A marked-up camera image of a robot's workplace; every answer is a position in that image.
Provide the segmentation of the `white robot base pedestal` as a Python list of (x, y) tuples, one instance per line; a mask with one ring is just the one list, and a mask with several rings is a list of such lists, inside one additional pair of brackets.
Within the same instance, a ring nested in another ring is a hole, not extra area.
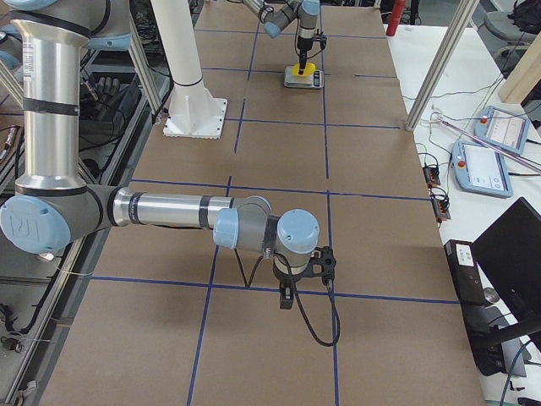
[(205, 86), (189, 3), (157, 0), (151, 5), (173, 82), (164, 135), (220, 138), (227, 100), (215, 98)]

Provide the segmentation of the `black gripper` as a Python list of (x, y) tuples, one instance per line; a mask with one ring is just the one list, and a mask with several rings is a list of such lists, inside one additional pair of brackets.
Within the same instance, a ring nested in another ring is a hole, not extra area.
[(326, 36), (314, 36), (311, 38), (304, 38), (301, 36), (297, 37), (296, 48), (298, 50), (298, 75), (304, 76), (306, 64), (307, 64), (307, 54), (312, 49), (315, 43), (320, 44), (320, 50), (323, 51), (326, 48), (327, 37)]
[(288, 258), (276, 252), (273, 272), (279, 281), (281, 296), (293, 296), (293, 287), (303, 278), (319, 277), (328, 294), (334, 287), (336, 258), (330, 246), (316, 247), (315, 252), (301, 266), (292, 266)]

